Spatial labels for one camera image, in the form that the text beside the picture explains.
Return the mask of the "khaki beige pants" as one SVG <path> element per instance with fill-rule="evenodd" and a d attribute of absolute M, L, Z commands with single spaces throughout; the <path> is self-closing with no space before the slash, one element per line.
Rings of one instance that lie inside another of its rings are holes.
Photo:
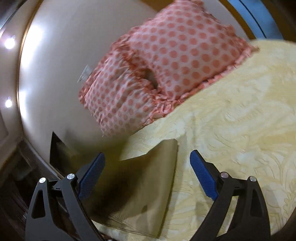
<path fill-rule="evenodd" d="M 99 180 L 86 201 L 93 221 L 126 232 L 158 237 L 171 197 L 178 155 L 175 139 L 146 154 L 119 160 L 106 156 Z"/>

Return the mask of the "dark wooden bedside furniture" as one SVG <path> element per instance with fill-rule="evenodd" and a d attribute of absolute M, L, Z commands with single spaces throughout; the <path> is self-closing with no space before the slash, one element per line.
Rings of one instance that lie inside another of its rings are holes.
<path fill-rule="evenodd" d="M 92 156 L 83 155 L 67 147 L 62 140 L 52 132 L 50 144 L 50 165 L 63 177 L 76 173 L 83 165 L 92 162 Z"/>

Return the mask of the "yellow patterned bedsheet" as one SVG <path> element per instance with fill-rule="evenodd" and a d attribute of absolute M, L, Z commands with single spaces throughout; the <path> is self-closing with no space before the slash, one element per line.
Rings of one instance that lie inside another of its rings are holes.
<path fill-rule="evenodd" d="M 192 150 L 234 178 L 257 178 L 271 233 L 295 209 L 295 43 L 252 42 L 259 50 L 226 77 L 127 139 L 120 159 L 178 141 L 173 192 L 160 240 L 189 240 L 212 201 L 189 163 Z"/>

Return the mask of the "left pink polka-dot pillow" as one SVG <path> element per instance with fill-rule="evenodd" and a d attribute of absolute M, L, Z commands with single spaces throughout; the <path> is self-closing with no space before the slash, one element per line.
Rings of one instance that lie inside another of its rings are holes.
<path fill-rule="evenodd" d="M 147 67 L 126 44 L 115 45 L 79 92 L 104 136 L 128 136 L 172 112 L 169 100 L 145 78 Z"/>

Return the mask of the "pink polka-dot pillow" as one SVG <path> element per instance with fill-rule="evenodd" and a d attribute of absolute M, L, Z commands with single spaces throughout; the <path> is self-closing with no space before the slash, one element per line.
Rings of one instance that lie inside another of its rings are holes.
<path fill-rule="evenodd" d="M 256 49 L 205 10 L 203 1 L 174 1 L 126 42 L 167 100 L 179 100 L 224 77 Z"/>
<path fill-rule="evenodd" d="M 126 44 L 115 45 L 79 92 L 104 136 L 128 136 L 172 112 L 169 100 L 145 78 L 147 67 Z"/>

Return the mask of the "right pink polka-dot pillow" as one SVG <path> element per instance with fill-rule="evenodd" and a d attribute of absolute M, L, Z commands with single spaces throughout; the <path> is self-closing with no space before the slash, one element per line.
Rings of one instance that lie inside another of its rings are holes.
<path fill-rule="evenodd" d="M 256 49 L 205 10 L 203 1 L 174 1 L 126 42 L 167 100 L 179 100 L 224 77 Z"/>

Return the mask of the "blue glass window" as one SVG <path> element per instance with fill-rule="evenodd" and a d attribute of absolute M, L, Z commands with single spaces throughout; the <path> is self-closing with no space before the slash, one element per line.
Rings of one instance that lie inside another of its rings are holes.
<path fill-rule="evenodd" d="M 256 39 L 283 40 L 274 18 L 260 0 L 229 0 L 229 4 L 241 15 Z"/>

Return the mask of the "white wall switch plate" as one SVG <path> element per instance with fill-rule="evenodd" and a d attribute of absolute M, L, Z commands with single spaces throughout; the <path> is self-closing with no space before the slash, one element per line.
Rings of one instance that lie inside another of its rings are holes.
<path fill-rule="evenodd" d="M 86 81 L 91 75 L 91 73 L 92 73 L 92 69 L 90 68 L 89 65 L 86 65 L 81 75 L 79 76 L 77 83 Z"/>

